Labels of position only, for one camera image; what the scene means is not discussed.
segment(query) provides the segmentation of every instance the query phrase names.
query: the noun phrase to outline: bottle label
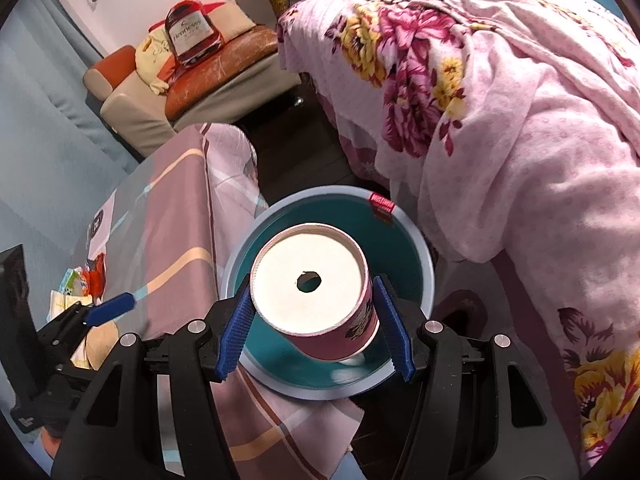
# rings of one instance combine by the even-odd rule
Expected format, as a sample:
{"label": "bottle label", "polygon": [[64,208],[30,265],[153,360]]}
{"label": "bottle label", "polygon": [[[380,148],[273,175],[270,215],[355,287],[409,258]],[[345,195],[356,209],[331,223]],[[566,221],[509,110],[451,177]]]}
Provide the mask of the bottle label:
{"label": "bottle label", "polygon": [[200,10],[187,14],[169,29],[169,37],[178,57],[212,34],[213,30]]}
{"label": "bottle label", "polygon": [[391,202],[391,200],[379,195],[378,193],[371,193],[369,197],[369,204],[373,211],[373,215],[378,220],[382,220],[385,224],[393,223],[393,211],[396,204]]}

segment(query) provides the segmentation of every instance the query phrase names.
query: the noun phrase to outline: blue gripper pad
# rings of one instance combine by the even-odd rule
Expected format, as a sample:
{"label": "blue gripper pad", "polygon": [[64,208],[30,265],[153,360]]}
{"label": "blue gripper pad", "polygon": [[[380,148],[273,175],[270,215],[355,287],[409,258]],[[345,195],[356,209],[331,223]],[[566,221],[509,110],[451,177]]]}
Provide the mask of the blue gripper pad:
{"label": "blue gripper pad", "polygon": [[124,292],[103,304],[92,306],[84,318],[87,326],[100,326],[107,321],[116,319],[136,306],[136,300],[132,294]]}
{"label": "blue gripper pad", "polygon": [[379,276],[373,279],[373,306],[378,314],[380,327],[385,337],[386,346],[391,354],[394,368],[408,382],[415,374],[411,339],[394,306],[391,295],[386,290],[385,283]]}
{"label": "blue gripper pad", "polygon": [[240,295],[236,309],[220,338],[220,350],[216,364],[216,375],[220,381],[224,381],[238,366],[240,354],[249,334],[251,323],[254,322],[254,317],[255,307],[251,300],[249,287],[247,287]]}

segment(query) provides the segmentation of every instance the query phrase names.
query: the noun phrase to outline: red label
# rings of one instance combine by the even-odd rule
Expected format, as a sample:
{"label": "red label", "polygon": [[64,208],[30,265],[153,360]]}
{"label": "red label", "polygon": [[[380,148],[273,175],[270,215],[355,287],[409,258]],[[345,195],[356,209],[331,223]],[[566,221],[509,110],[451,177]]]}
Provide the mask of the red label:
{"label": "red label", "polygon": [[391,224],[393,221],[392,212],[396,207],[396,204],[391,202],[388,198],[379,195],[378,193],[371,193],[369,197],[369,204],[373,214],[385,223]]}

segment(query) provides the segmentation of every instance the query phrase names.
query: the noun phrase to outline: cushion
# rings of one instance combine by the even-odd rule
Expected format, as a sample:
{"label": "cushion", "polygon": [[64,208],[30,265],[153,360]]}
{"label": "cushion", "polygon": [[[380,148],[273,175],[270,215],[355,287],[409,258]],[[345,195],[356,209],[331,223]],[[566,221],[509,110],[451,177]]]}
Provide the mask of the cushion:
{"label": "cushion", "polygon": [[255,23],[242,12],[235,0],[213,9],[208,16],[222,34],[225,43],[255,27]]}
{"label": "cushion", "polygon": [[203,97],[277,50],[276,33],[261,25],[229,41],[222,50],[180,76],[169,88],[164,104],[167,119],[175,121]]}

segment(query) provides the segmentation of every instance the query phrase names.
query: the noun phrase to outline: bed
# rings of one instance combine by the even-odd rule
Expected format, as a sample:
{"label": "bed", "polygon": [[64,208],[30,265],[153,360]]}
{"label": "bed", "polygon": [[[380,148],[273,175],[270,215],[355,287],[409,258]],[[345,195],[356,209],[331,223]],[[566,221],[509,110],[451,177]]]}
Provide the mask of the bed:
{"label": "bed", "polygon": [[302,0],[278,35],[354,173],[390,190],[443,264],[498,274],[593,465],[640,394],[630,27],[591,0]]}

